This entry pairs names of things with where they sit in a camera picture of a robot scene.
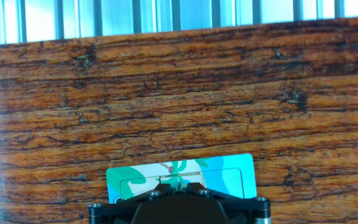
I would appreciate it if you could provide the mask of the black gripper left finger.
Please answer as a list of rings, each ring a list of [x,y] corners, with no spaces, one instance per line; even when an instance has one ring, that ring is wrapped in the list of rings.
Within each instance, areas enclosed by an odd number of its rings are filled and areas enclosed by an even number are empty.
[[[176,191],[176,188],[172,187],[170,184],[158,184],[152,190],[118,203],[90,204],[88,206],[88,223],[113,223],[114,219],[120,215],[134,215],[138,207],[144,202],[159,199],[163,196],[173,195]]]

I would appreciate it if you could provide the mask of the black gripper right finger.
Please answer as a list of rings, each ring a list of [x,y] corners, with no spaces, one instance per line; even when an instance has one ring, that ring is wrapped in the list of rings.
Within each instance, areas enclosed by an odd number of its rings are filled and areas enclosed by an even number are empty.
[[[266,197],[239,198],[212,190],[200,183],[181,189],[189,195],[182,215],[187,223],[250,223],[271,224],[270,200]]]

